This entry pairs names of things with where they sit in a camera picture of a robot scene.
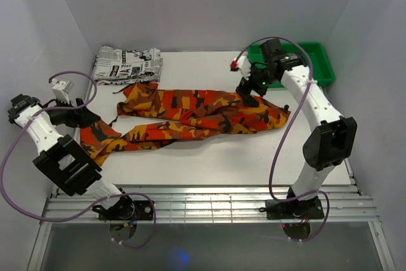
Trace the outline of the orange camouflage trousers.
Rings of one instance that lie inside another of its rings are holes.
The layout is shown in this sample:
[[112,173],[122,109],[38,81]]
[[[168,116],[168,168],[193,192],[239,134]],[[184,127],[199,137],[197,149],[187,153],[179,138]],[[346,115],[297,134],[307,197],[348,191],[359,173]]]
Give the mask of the orange camouflage trousers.
[[288,122],[288,106],[279,107],[256,96],[245,106],[237,93],[208,89],[159,89],[156,83],[136,83],[120,91],[118,116],[157,119],[121,134],[103,120],[81,129],[80,144],[101,166],[111,153],[156,150],[174,142],[220,135],[250,135],[279,129]]

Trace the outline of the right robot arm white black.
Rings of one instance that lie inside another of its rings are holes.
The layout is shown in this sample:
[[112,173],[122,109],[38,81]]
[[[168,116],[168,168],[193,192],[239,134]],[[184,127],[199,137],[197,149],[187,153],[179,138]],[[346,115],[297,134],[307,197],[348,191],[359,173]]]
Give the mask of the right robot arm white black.
[[313,77],[313,63],[309,54],[298,44],[297,52],[287,52],[282,37],[258,39],[264,64],[251,62],[240,52],[230,63],[232,71],[242,75],[236,92],[246,105],[254,106],[252,92],[263,96],[269,85],[281,83],[298,103],[275,152],[282,146],[299,114],[304,114],[310,127],[310,136],[303,144],[304,165],[289,189],[289,197],[279,200],[288,214],[302,218],[310,210],[309,202],[320,193],[329,174],[351,155],[357,122],[345,117],[327,99]]

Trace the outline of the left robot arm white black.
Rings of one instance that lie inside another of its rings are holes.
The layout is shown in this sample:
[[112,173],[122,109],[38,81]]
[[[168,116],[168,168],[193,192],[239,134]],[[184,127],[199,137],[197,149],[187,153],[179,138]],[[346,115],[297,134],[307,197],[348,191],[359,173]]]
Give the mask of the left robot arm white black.
[[90,195],[107,200],[93,206],[101,219],[128,220],[135,213],[133,200],[121,188],[103,181],[101,167],[91,159],[89,145],[81,147],[70,135],[61,135],[56,126],[95,129],[100,116],[88,110],[81,98],[77,105],[57,102],[56,109],[45,110],[40,101],[19,94],[11,99],[8,119],[26,128],[33,139],[38,156],[35,167],[67,195]]

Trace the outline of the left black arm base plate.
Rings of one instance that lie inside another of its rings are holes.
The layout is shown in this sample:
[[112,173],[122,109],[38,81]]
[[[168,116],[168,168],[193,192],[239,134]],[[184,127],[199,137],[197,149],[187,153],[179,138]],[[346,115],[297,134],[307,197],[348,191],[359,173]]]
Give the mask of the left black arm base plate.
[[153,220],[154,212],[152,206],[153,203],[147,200],[135,200],[122,216],[118,214],[109,214],[106,216],[106,213],[103,215],[102,213],[97,212],[97,219],[102,221]]

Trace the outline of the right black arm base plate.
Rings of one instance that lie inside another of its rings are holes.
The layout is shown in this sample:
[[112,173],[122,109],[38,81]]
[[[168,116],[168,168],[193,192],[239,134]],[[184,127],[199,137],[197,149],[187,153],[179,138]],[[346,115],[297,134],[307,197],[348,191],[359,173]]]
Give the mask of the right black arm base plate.
[[318,197],[307,201],[277,202],[266,200],[263,211],[269,220],[310,219],[324,218],[322,203]]

